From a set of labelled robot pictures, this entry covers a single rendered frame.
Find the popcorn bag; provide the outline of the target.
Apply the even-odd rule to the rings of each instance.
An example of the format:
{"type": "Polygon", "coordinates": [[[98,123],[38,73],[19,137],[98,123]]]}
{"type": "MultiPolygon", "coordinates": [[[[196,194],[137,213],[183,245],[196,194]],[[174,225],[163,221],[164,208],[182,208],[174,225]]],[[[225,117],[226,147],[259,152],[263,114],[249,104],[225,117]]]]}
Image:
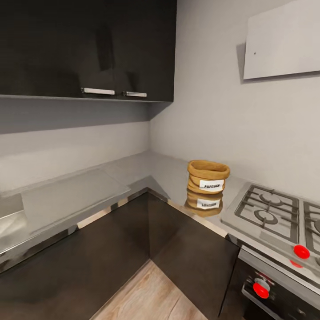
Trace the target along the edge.
{"type": "Polygon", "coordinates": [[[189,161],[187,187],[195,193],[214,195],[225,189],[225,179],[230,175],[230,168],[222,163],[208,160],[189,161]]]}

